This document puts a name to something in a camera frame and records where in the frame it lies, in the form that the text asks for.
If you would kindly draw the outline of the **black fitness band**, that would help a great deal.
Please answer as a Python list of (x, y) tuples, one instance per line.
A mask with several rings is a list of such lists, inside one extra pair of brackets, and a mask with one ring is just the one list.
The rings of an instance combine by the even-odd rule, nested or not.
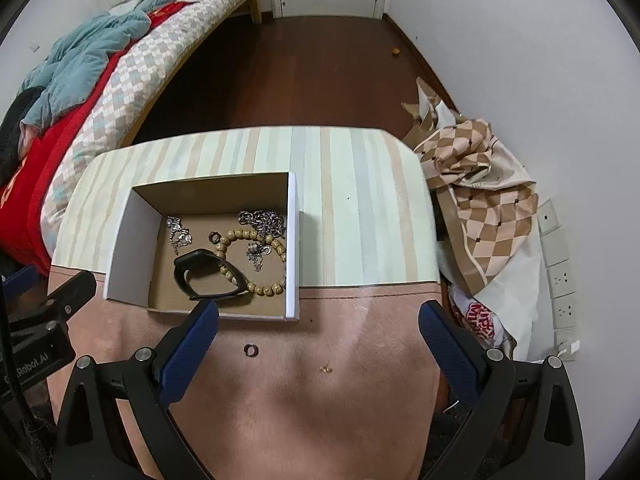
[(174, 279), (192, 301), (228, 300), (248, 292), (242, 272), (222, 252), (204, 248), (175, 258)]

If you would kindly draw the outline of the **red white plastic bag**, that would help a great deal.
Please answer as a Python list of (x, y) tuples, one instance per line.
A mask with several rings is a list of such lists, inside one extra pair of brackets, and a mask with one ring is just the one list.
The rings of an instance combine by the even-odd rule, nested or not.
[(454, 318), (484, 349), (498, 349), (512, 358), (514, 340), (494, 312), (455, 284), (448, 286), (448, 299)]

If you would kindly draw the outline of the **red blanket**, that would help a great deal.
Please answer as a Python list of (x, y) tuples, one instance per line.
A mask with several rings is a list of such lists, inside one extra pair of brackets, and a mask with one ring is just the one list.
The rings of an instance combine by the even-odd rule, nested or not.
[(52, 258), (44, 258), (39, 227), (43, 196), (63, 153), (70, 147), (75, 129), (87, 117), (117, 60), (137, 41), (110, 56), (85, 103), (72, 108), (41, 132), (21, 128), (22, 161), (11, 181), (1, 187), (1, 250), (17, 263), (34, 266), (39, 273), (48, 274)]

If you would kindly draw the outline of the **pink fuzzy table mat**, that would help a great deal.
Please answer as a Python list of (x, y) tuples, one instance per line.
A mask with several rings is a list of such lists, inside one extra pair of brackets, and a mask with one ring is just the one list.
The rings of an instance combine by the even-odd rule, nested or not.
[(439, 295), (304, 287), (295, 322), (222, 320), (171, 414), (217, 479), (414, 479), (439, 382), (418, 313)]

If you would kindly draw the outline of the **white cardboard box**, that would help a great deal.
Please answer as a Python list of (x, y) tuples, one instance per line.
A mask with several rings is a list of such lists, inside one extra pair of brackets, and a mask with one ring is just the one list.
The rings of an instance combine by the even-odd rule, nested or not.
[(248, 292), (215, 301), (232, 320), (294, 322), (298, 306), (297, 182), (291, 171), (138, 185), (122, 206), (103, 296), (166, 314), (197, 301), (174, 279), (174, 260), (222, 252)]

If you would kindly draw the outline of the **checkered beige cloth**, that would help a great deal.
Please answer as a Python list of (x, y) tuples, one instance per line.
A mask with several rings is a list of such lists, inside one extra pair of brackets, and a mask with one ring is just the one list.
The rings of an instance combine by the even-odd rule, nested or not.
[(418, 155), (436, 195), (454, 262), (468, 292), (477, 294), (504, 270), (533, 231), (536, 183), (482, 118), (450, 108), (425, 80), (404, 143)]

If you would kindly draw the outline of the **striped pastel tablecloth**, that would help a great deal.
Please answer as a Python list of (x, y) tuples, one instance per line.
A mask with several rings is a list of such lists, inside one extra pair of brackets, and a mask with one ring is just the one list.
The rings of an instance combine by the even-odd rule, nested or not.
[(418, 156), (384, 130), (338, 127), (209, 131), (104, 153), (74, 189), (52, 262), (105, 272), (136, 185), (287, 171), (302, 214), (302, 286), (438, 281), (433, 206)]

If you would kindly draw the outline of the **black fuzzy garment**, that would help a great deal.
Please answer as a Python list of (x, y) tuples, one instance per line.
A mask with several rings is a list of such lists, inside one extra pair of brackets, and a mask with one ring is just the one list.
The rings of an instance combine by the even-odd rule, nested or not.
[(21, 159), (20, 123), (34, 105), (44, 88), (27, 88), (19, 93), (4, 116), (0, 130), (1, 141), (1, 186), (6, 186), (17, 172)]

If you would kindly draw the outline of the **checkered white grey quilt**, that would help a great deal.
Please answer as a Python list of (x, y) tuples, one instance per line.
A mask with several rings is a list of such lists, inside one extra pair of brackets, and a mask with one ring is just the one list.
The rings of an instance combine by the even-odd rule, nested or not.
[(249, 1), (174, 0), (151, 13), (152, 28), (117, 60), (87, 117), (75, 129), (43, 196), (39, 227), (46, 260), (53, 256), (66, 208), (90, 162), (134, 138), (143, 116), (179, 66)]

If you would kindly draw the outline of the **teal blue blanket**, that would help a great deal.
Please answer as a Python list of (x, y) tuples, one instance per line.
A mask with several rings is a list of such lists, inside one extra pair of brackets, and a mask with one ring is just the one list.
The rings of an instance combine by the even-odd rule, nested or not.
[(41, 132), (85, 103), (110, 56), (145, 36), (151, 29), (151, 12), (173, 1), (122, 0), (114, 9), (56, 40), (47, 58), (28, 73), (18, 90), (32, 96), (32, 105), (22, 113), (20, 127)]

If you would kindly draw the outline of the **white wall socket strip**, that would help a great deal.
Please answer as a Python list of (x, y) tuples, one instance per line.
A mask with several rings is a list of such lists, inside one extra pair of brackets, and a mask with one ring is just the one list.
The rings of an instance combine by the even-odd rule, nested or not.
[(566, 233), (551, 198), (538, 207), (537, 224), (551, 301), (553, 348), (563, 361), (575, 361), (580, 350), (580, 302)]

